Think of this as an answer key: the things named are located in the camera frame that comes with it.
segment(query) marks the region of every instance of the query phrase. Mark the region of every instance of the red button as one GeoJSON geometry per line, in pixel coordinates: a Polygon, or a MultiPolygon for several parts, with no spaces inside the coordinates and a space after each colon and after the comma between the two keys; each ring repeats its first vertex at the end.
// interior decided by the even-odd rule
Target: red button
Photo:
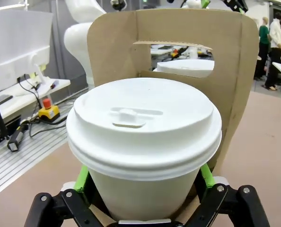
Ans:
{"type": "Polygon", "coordinates": [[[45,98],[43,100],[43,105],[44,105],[45,109],[49,109],[51,107],[50,99],[49,98],[45,98]]]}

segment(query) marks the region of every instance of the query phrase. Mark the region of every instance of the cup lid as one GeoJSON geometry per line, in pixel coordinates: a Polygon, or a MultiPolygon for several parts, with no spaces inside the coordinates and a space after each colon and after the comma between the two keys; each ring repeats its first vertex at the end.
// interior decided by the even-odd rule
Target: cup lid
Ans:
{"type": "Polygon", "coordinates": [[[123,179],[157,180],[207,162],[220,143],[221,117],[192,86],[134,78],[80,96],[67,131],[73,153],[89,168],[123,179]]]}

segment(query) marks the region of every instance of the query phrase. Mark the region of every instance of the person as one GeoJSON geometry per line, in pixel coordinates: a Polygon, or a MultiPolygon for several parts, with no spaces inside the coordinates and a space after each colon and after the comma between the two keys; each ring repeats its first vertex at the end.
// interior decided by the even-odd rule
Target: person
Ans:
{"type": "Polygon", "coordinates": [[[257,61],[254,79],[259,80],[265,74],[264,66],[267,61],[268,52],[269,52],[269,45],[271,41],[271,37],[269,34],[269,29],[267,24],[269,23],[269,19],[267,17],[263,17],[263,25],[259,28],[259,54],[258,56],[261,57],[260,61],[257,61]]]}
{"type": "Polygon", "coordinates": [[[277,82],[278,70],[273,66],[273,62],[281,63],[281,13],[275,14],[275,19],[270,25],[271,36],[271,65],[268,78],[263,85],[265,89],[276,91],[275,84],[277,82]]]}

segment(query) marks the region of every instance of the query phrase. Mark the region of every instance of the person in green shirt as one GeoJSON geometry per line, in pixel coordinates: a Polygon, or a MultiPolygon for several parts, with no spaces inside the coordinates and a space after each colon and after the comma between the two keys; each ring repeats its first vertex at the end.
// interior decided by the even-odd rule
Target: person in green shirt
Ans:
{"type": "Polygon", "coordinates": [[[269,23],[269,19],[267,17],[263,17],[263,25],[259,28],[259,54],[258,56],[262,59],[257,61],[254,79],[261,79],[263,75],[265,75],[264,66],[267,61],[269,45],[271,41],[271,37],[269,35],[269,29],[267,24],[269,23]]]}

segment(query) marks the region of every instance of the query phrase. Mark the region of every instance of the white shirt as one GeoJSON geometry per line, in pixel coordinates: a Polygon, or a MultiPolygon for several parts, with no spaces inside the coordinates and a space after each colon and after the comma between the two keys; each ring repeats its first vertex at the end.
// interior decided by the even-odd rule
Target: white shirt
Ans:
{"type": "Polygon", "coordinates": [[[281,44],[281,24],[279,19],[274,19],[271,23],[270,36],[272,38],[271,48],[278,48],[278,44],[281,44]]]}

